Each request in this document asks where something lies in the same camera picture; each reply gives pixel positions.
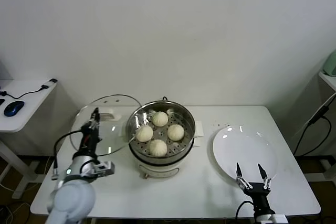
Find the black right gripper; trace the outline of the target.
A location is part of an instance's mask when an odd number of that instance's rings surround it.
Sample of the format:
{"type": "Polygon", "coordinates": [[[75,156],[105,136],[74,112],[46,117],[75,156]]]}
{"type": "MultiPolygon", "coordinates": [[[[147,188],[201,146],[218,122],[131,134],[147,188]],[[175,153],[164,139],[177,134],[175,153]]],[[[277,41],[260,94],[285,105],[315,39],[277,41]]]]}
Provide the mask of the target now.
{"type": "Polygon", "coordinates": [[[271,178],[267,176],[263,167],[258,164],[260,175],[264,183],[249,183],[243,177],[240,165],[236,163],[236,183],[244,194],[252,199],[254,215],[271,215],[274,211],[270,208],[267,196],[270,193],[271,178]]]}

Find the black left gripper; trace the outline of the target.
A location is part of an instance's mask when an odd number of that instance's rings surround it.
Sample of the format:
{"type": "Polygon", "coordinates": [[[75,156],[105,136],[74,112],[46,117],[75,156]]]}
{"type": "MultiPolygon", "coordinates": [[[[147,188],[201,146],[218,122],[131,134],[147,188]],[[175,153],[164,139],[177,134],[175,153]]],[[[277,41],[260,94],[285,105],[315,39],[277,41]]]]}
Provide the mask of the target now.
{"type": "Polygon", "coordinates": [[[101,142],[101,137],[99,136],[99,123],[100,123],[100,113],[99,108],[96,107],[92,112],[92,120],[87,121],[83,124],[83,137],[80,142],[78,152],[82,155],[97,156],[96,149],[97,145],[101,142]]]}

